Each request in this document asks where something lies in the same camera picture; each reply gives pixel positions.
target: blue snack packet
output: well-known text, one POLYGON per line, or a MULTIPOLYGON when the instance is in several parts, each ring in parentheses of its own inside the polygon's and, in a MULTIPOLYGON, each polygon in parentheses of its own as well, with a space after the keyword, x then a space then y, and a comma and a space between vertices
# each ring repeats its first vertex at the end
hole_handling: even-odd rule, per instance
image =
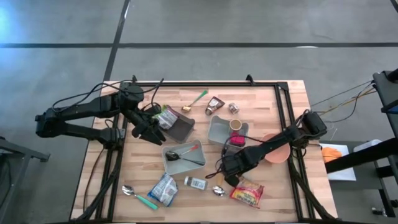
POLYGON ((162 202, 164 205, 169 207, 175 195, 178 192, 177 183, 167 173, 163 174, 160 181, 155 187, 147 194, 148 197, 156 199, 158 202, 162 202))

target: chip bag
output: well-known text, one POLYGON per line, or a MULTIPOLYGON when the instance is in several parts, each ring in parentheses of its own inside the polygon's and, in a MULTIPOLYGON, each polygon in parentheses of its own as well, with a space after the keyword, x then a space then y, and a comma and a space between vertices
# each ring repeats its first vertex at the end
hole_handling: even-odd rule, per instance
POLYGON ((244 202, 254 208, 260 208, 259 202, 264 186, 246 180, 244 177, 239 178, 239 180, 239 184, 231 192, 229 197, 244 202))
POLYGON ((147 195, 169 207, 177 192, 177 183, 175 183, 173 177, 165 173, 162 178, 160 178, 159 183, 157 183, 147 195))

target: pink object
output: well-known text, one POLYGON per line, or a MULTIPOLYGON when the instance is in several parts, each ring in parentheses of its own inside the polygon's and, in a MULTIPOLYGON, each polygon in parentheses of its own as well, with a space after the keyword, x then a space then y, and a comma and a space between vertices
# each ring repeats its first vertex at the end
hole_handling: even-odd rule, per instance
MULTIPOLYGON (((266 141, 272 137, 274 137, 276 134, 266 134, 261 141, 266 141)), ((277 148, 276 150, 266 154, 266 157, 264 158, 268 162, 271 163, 282 163, 287 160, 290 156, 290 146, 289 144, 284 144, 283 146, 277 148)))
POLYGON ((230 140, 232 145, 244 146, 244 137, 243 136, 239 136, 239 133, 237 131, 233 131, 232 136, 236 136, 236 137, 231 138, 231 140, 230 140))

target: small cup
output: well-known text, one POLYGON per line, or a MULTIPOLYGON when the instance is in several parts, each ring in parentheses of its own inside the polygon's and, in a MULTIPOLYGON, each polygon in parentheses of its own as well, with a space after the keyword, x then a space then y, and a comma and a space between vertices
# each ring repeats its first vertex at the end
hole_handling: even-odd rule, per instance
POLYGON ((242 122, 238 119, 232 119, 229 122, 229 128, 230 128, 231 132, 239 131, 242 128, 242 122))

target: red snack bag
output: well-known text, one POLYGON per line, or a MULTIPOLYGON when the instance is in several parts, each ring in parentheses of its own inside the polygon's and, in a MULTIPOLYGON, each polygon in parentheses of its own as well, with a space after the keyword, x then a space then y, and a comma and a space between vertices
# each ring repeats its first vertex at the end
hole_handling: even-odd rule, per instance
POLYGON ((239 180, 239 184, 231 192, 229 197, 244 202, 254 208, 260 208, 259 202, 264 186, 246 180, 244 177, 241 177, 239 180))

